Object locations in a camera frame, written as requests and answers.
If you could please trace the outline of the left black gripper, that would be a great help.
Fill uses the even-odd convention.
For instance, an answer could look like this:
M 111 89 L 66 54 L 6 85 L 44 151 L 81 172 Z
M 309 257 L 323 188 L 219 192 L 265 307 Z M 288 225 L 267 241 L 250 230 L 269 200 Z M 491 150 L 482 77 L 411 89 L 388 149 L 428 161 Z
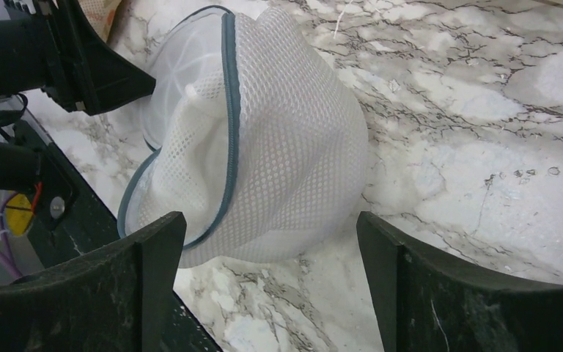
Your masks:
M 77 1 L 0 1 L 0 96 L 43 89 L 65 111 L 94 116 L 155 83 L 109 48 Z

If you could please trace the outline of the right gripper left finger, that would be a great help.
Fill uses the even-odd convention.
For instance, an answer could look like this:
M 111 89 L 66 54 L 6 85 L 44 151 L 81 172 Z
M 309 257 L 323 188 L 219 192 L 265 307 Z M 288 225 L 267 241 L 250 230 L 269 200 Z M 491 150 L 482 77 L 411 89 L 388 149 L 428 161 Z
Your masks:
M 0 285 L 0 351 L 159 351 L 185 230 L 171 212 Z

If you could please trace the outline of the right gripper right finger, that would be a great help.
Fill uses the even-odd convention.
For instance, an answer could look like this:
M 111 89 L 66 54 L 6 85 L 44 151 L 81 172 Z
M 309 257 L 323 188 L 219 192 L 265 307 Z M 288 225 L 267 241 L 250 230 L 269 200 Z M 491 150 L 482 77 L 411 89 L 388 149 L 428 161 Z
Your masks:
M 470 263 L 370 212 L 356 230 L 386 351 L 563 351 L 563 285 Z

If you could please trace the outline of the white mesh laundry bag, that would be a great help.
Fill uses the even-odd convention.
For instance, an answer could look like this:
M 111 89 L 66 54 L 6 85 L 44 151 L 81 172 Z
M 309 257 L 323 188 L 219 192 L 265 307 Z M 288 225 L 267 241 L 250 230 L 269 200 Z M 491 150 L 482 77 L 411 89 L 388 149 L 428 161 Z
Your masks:
M 293 17 L 208 6 L 147 69 L 138 115 L 152 150 L 117 214 L 121 237 L 184 215 L 180 266 L 286 260 L 333 235 L 364 189 L 368 131 L 355 95 Z

